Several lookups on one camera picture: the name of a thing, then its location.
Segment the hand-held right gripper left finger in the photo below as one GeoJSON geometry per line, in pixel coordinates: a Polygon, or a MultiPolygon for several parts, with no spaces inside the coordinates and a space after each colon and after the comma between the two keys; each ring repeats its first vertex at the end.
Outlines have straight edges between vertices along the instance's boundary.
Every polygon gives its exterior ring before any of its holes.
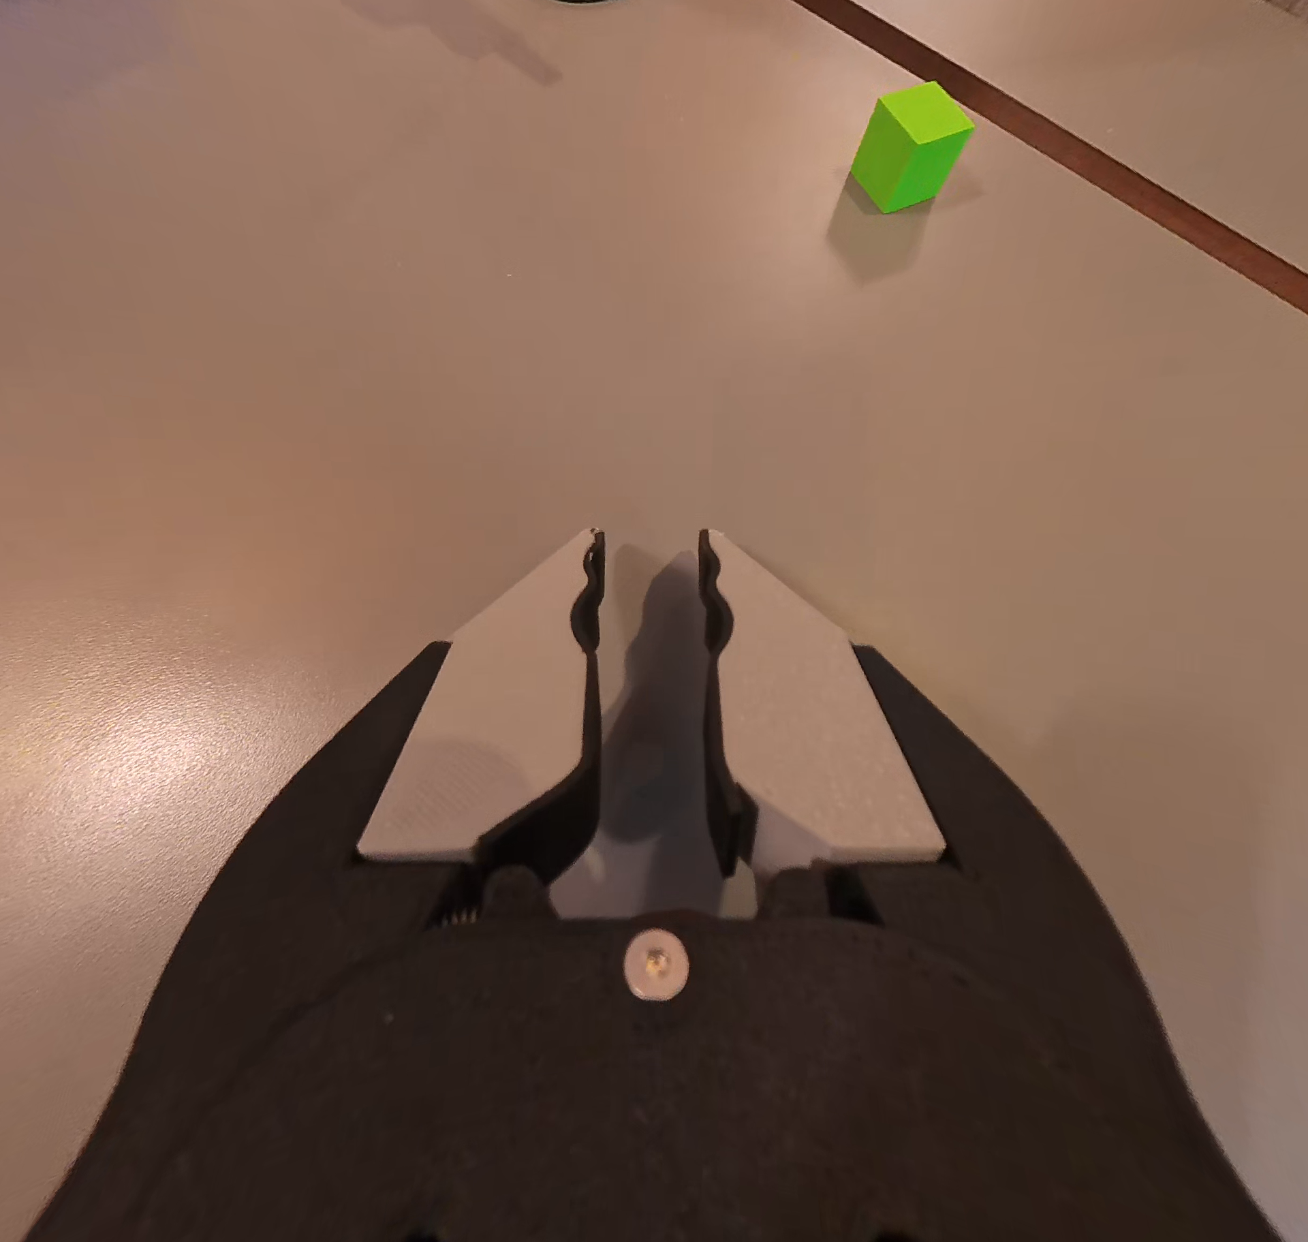
{"type": "Polygon", "coordinates": [[[550,884],[600,816],[606,538],[573,535],[449,642],[357,840],[376,862],[524,867],[550,884]]]}

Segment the green foam cube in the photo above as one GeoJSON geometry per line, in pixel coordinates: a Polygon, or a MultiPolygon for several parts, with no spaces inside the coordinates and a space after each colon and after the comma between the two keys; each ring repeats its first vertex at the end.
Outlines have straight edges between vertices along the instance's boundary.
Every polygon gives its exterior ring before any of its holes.
{"type": "Polygon", "coordinates": [[[877,99],[849,175],[882,214],[934,200],[975,124],[936,80],[877,99]]]}

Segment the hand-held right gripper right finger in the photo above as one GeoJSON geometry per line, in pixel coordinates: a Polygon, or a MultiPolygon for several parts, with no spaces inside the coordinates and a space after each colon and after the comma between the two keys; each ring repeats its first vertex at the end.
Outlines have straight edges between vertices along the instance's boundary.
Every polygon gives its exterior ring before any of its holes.
{"type": "Polygon", "coordinates": [[[724,877],[946,849],[846,633],[728,537],[696,544],[708,829],[724,877]]]}

